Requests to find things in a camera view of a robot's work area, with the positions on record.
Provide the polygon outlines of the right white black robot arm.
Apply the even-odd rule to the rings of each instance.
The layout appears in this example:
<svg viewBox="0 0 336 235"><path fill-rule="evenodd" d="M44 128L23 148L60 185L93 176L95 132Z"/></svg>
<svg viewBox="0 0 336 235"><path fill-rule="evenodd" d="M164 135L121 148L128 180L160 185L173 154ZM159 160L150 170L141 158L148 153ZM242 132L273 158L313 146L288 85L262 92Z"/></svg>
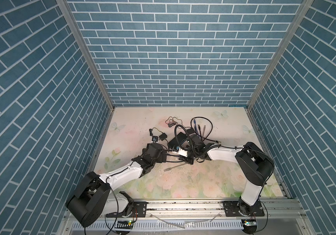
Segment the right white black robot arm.
<svg viewBox="0 0 336 235"><path fill-rule="evenodd" d="M259 209L260 194L274 171L274 161L252 142L243 146L227 147L213 143L188 146L178 151L179 159L193 164L194 160L235 162L246 177L245 188L238 200L238 211L251 216Z"/></svg>

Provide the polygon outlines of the black power adapter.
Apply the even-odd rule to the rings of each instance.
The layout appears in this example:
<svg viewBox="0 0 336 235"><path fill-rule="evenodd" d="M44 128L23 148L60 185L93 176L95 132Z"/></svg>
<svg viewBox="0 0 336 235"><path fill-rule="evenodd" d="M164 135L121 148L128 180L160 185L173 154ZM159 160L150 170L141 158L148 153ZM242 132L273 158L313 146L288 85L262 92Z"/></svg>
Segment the black power adapter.
<svg viewBox="0 0 336 235"><path fill-rule="evenodd" d="M169 127L169 128L172 128L176 125L181 125L183 127L178 127L178 130L180 131L184 131L184 129L189 132L190 134L194 133L194 129L190 126L187 126L184 124L183 120L180 119L180 118L177 118L177 117L169 117L166 121L165 121L166 125Z"/></svg>
<svg viewBox="0 0 336 235"><path fill-rule="evenodd" d="M149 135L151 136L151 139L152 139L152 136L158 136L159 137L159 141L168 141L167 138L167 134L158 130L156 127L153 127L153 128L150 128L149 129Z"/></svg>

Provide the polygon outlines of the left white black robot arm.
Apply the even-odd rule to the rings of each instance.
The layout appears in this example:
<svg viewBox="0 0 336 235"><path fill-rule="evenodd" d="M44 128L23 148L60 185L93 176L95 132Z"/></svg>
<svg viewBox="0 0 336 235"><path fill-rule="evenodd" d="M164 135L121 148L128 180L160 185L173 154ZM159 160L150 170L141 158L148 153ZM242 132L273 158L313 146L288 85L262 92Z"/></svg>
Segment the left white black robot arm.
<svg viewBox="0 0 336 235"><path fill-rule="evenodd" d="M156 163L166 160L167 151L162 145L148 144L141 155L125 166L108 173L87 173L68 196L65 206L84 228L101 215L128 217L135 212L134 200L126 192L116 194L115 190L148 174Z"/></svg>

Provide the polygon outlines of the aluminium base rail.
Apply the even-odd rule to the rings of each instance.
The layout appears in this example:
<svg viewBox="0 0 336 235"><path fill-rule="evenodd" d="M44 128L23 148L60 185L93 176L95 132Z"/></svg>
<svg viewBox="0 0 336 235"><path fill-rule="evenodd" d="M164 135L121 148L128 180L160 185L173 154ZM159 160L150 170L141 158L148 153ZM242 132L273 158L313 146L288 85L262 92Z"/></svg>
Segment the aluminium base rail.
<svg viewBox="0 0 336 235"><path fill-rule="evenodd" d="M101 215L83 228L69 212L59 235L313 235L297 199L263 198L256 215L242 217L231 199L140 199L127 218Z"/></svg>

